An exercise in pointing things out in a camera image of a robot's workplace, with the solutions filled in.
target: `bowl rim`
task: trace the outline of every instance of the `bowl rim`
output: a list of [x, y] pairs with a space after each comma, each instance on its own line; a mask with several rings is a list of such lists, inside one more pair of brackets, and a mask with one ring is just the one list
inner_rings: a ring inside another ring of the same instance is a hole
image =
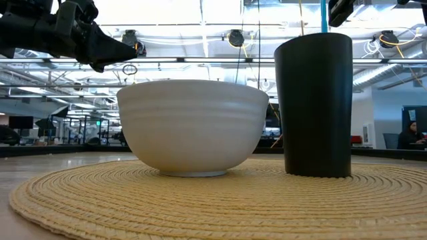
[[207, 83], [207, 84], [222, 84], [222, 85], [230, 85], [230, 86], [235, 86], [235, 87], [244, 87], [250, 91], [253, 91], [254, 93], [260, 94], [263, 93], [264, 96], [269, 97], [268, 94], [265, 91], [262, 91], [261, 89], [256, 89], [254, 87], [250, 87], [247, 85], [240, 85], [240, 84], [235, 84], [235, 83], [229, 83], [229, 82], [224, 82], [224, 81], [214, 81], [214, 80], [201, 80], [201, 79], [168, 79], [168, 80], [159, 80], [159, 81], [148, 81], [145, 83], [136, 83], [136, 84], [132, 84], [132, 85], [128, 85], [126, 87], [121, 88], [118, 92], [117, 92], [117, 96], [119, 95], [120, 92], [125, 92], [128, 89], [132, 89], [134, 87], [140, 87], [141, 85], [155, 85], [155, 84], [166, 84], [166, 83]]

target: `office chair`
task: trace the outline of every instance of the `office chair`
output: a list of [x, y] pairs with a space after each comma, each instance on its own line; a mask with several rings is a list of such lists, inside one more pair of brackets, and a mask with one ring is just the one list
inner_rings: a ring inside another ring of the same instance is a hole
[[399, 134], [396, 133], [383, 133], [384, 141], [386, 142], [387, 149], [397, 149], [399, 142]]

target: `straw placemat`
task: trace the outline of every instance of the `straw placemat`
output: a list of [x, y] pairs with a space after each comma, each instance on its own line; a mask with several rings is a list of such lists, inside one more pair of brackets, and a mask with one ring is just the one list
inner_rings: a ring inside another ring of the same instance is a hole
[[247, 160], [227, 175], [158, 175], [140, 161], [50, 173], [10, 204], [74, 239], [427, 239], [427, 170], [352, 166], [352, 177], [287, 175]]

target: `ceiling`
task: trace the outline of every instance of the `ceiling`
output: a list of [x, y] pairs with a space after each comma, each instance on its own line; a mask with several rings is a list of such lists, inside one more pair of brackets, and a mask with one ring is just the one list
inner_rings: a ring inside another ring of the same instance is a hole
[[[425, 40], [427, 28], [424, 27], [424, 18], [419, 5], [410, 3], [405, 7], [399, 7], [396, 6], [395, 0], [370, 2], [372, 2], [371, 5], [355, 6], [354, 14], [342, 26], [329, 28], [330, 32], [342, 33], [353, 39], [355, 59], [397, 57], [396, 48], [379, 48], [375, 54], [369, 54], [367, 44], [372, 40], [372, 36], [378, 37], [383, 30], [393, 30], [401, 43], [409, 41], [402, 46], [404, 53], [405, 50]], [[302, 1], [302, 3], [304, 34], [321, 32], [318, 1]], [[258, 12], [258, 2], [251, 0], [121, 0], [119, 3], [95, 0], [95, 5], [99, 9], [96, 21], [103, 32], [120, 40], [125, 30], [136, 30], [139, 40], [145, 44], [147, 57], [260, 57], [267, 59], [273, 57], [279, 45], [302, 34], [298, 1], [260, 0], [260, 12]], [[52, 12], [56, 10], [57, 2], [54, 1]], [[244, 51], [228, 43], [227, 34], [232, 29], [243, 29], [246, 40]], [[32, 51], [15, 55], [15, 58], [29, 57], [50, 56]], [[14, 88], [10, 93], [8, 89], [0, 89], [0, 95], [114, 96], [120, 89], [119, 85], [163, 79], [215, 81], [238, 79], [241, 84], [253, 87], [258, 85], [257, 63], [251, 65], [202, 62], [134, 63], [138, 70], [135, 75], [126, 75], [122, 71], [124, 65], [125, 63], [119, 63], [112, 65], [110, 71], [96, 73], [90, 67], [78, 63], [0, 63], [0, 68], [3, 68], [0, 83], [34, 85], [33, 89]], [[238, 66], [239, 77], [236, 77]], [[378, 66], [355, 65], [354, 73], [373, 67]], [[274, 65], [261, 66], [260, 80], [263, 81], [264, 90], [268, 91], [269, 95], [277, 95], [274, 87], [276, 85]], [[395, 79], [385, 79], [385, 81], [390, 83]], [[74, 84], [97, 87], [85, 87], [80, 91], [61, 87]], [[106, 97], [55, 98], [62, 104], [83, 101], [97, 109], [114, 109], [116, 107], [114, 97], [106, 99]]]

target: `person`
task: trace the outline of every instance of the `person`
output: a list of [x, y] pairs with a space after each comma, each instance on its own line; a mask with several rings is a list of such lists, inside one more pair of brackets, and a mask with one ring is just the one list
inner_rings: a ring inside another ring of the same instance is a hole
[[415, 149], [411, 143], [426, 143], [424, 135], [417, 132], [415, 121], [411, 121], [408, 128], [399, 134], [398, 149]]

